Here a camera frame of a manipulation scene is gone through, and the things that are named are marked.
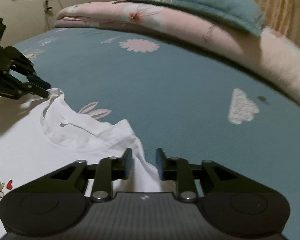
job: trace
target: pink leaf print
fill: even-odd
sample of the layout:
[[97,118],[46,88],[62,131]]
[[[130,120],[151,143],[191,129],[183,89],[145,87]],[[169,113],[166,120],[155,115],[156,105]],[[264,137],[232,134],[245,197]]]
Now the pink leaf print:
[[101,117],[107,116],[111,113],[111,110],[108,109],[97,109],[88,113],[92,118],[99,119]]
[[91,111],[93,108],[95,108],[97,104],[98,104],[98,102],[92,102],[90,104],[87,104],[86,106],[81,108],[78,113],[79,114],[85,114],[85,113]]
[[160,46],[156,43],[153,43],[148,40],[127,40],[127,41],[121,41],[119,45],[122,49],[127,49],[128,51],[134,51],[134,52],[154,52],[160,48]]

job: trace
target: black robotic gripper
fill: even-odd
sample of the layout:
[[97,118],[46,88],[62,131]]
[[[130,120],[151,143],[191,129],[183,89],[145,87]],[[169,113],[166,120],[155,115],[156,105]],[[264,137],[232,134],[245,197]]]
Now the black robotic gripper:
[[99,164],[79,160],[2,198],[2,240],[285,239],[290,207],[279,192],[210,160],[195,165],[160,148],[156,154],[160,179],[175,181],[175,192],[113,195],[112,182],[129,177],[130,148]]

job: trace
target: red heart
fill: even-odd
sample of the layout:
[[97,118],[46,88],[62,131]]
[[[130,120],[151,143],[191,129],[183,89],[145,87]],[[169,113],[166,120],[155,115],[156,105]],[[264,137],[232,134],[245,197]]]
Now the red heart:
[[7,184],[7,189],[12,189],[12,179],[9,180],[8,184]]

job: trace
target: round pad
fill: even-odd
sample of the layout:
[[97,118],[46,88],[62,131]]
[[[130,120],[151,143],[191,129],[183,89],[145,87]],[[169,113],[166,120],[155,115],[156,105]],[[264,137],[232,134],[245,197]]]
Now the round pad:
[[268,206],[267,200],[254,193],[239,193],[231,199],[231,206],[242,214],[259,214]]
[[241,238],[282,232],[290,215],[289,204],[279,193],[210,192],[199,206],[211,225]]
[[54,210],[58,205],[58,198],[51,193],[33,193],[21,201],[23,210],[31,214],[44,214]]
[[0,219],[8,231],[48,236],[71,227],[86,211],[80,193],[8,193],[0,202]]

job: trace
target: pink flower print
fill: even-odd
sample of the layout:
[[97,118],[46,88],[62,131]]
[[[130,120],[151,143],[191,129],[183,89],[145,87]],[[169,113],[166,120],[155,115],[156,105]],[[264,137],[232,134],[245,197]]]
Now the pink flower print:
[[161,14],[163,9],[164,7],[162,6],[132,3],[123,9],[123,15],[120,17],[120,20],[164,32],[166,24]]
[[136,24],[140,24],[142,21],[141,12],[131,12],[129,13],[129,20]]
[[127,49],[127,51],[134,51],[134,52],[154,52],[160,48],[159,44],[153,43],[148,40],[127,40],[121,41],[120,47],[122,49]]

